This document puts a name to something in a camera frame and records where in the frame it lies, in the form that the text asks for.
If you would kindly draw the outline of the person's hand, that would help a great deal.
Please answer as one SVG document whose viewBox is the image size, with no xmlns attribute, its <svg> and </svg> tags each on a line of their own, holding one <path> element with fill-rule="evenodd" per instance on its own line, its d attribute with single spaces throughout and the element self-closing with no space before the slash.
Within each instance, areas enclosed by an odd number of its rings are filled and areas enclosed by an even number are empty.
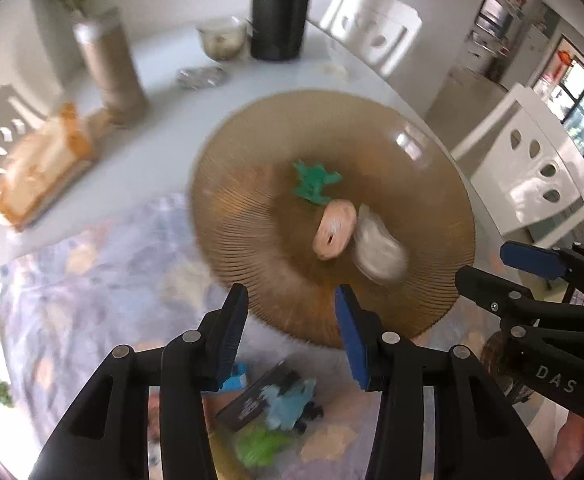
<svg viewBox="0 0 584 480">
<path fill-rule="evenodd" d="M 569 412 L 556 437 L 550 459 L 554 479 L 563 480 L 584 456 L 584 418 Z"/>
</svg>

